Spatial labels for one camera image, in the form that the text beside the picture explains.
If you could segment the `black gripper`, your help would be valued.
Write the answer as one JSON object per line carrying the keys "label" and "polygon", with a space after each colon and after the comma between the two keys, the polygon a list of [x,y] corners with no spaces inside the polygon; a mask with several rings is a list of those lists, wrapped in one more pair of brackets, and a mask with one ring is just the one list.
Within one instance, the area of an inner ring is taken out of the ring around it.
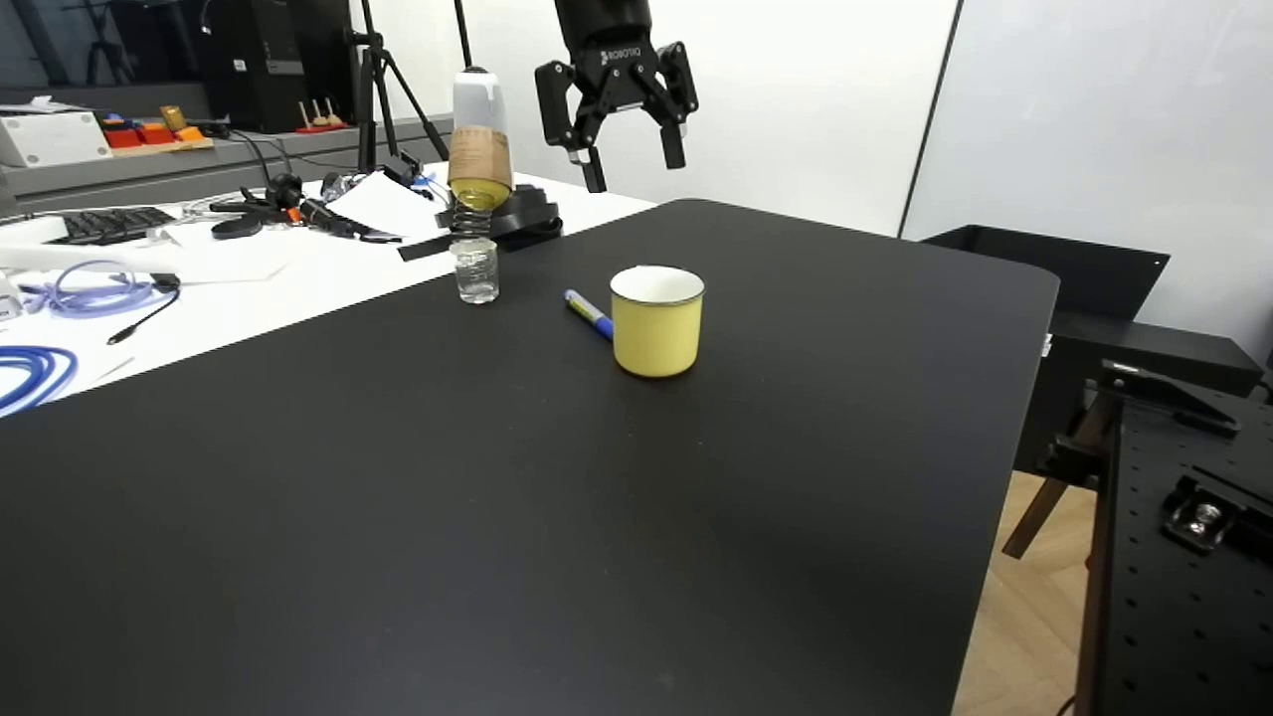
{"label": "black gripper", "polygon": [[702,109],[687,46],[654,42],[649,0],[555,0],[555,8],[571,54],[533,70],[547,138],[575,150],[584,188],[602,196],[610,184],[596,133],[613,110],[646,109],[662,129],[666,168],[682,170],[686,118]]}

